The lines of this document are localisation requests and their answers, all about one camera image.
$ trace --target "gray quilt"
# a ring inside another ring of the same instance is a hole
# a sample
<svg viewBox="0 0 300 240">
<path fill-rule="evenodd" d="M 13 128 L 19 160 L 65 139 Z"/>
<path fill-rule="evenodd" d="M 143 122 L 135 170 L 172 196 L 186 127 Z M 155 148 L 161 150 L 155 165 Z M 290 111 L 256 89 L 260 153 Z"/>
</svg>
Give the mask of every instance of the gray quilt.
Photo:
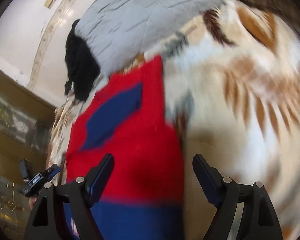
<svg viewBox="0 0 300 240">
<path fill-rule="evenodd" d="M 222 0 L 96 0 L 76 26 L 109 75 Z"/>
</svg>

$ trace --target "hand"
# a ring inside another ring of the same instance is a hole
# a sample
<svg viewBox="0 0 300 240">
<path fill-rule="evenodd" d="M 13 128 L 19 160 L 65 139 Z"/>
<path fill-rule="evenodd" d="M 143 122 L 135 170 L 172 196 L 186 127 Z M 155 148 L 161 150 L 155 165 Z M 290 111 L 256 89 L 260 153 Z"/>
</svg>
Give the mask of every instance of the hand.
<svg viewBox="0 0 300 240">
<path fill-rule="evenodd" d="M 34 207 L 34 203 L 37 201 L 37 197 L 30 197 L 29 198 L 29 206 L 30 206 L 30 209 L 32 210 L 33 207 Z"/>
</svg>

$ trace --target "patterned blanket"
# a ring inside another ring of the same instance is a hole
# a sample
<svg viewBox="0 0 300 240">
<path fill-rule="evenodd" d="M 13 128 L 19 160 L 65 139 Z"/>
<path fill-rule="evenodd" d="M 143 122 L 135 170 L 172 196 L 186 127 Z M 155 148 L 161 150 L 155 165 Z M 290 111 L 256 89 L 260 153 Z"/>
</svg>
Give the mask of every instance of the patterned blanket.
<svg viewBox="0 0 300 240">
<path fill-rule="evenodd" d="M 193 18 L 124 73 L 161 54 L 166 119 L 183 137 L 186 239 L 203 238 L 215 209 L 203 196 L 192 157 L 238 183 L 262 181 L 285 239 L 300 235 L 300 40 L 278 16 L 228 0 Z M 86 103 L 69 98 L 54 127 L 50 164 L 61 164 L 70 125 Z M 235 239 L 238 206 L 230 239 Z"/>
</svg>

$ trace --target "red cloth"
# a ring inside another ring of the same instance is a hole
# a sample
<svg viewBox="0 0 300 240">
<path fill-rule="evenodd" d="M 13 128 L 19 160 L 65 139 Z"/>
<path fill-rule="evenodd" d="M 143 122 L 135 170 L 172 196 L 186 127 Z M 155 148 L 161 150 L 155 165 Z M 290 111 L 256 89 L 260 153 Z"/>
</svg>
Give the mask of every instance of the red cloth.
<svg viewBox="0 0 300 240">
<path fill-rule="evenodd" d="M 102 147 L 80 151 L 90 116 L 111 97 L 140 82 L 141 108 L 118 126 Z M 178 136 L 164 119 L 159 56 L 127 75 L 114 74 L 78 117 L 72 126 L 66 153 L 67 181 L 85 176 L 105 153 L 114 156 L 115 164 L 102 198 L 128 203 L 182 203 L 183 158 Z"/>
</svg>

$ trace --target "black cloth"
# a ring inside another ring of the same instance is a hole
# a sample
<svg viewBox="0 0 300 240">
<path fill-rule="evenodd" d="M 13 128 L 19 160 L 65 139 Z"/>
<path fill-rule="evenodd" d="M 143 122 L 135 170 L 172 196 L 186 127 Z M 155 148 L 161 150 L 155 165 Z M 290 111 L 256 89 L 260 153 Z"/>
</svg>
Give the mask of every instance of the black cloth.
<svg viewBox="0 0 300 240">
<path fill-rule="evenodd" d="M 79 20 L 76 20 L 72 24 L 66 41 L 65 61 L 69 80 L 65 84 L 65 94 L 69 93 L 73 83 L 75 98 L 86 101 L 93 82 L 100 73 L 100 67 L 85 41 L 75 36 L 74 29 L 78 22 Z"/>
</svg>

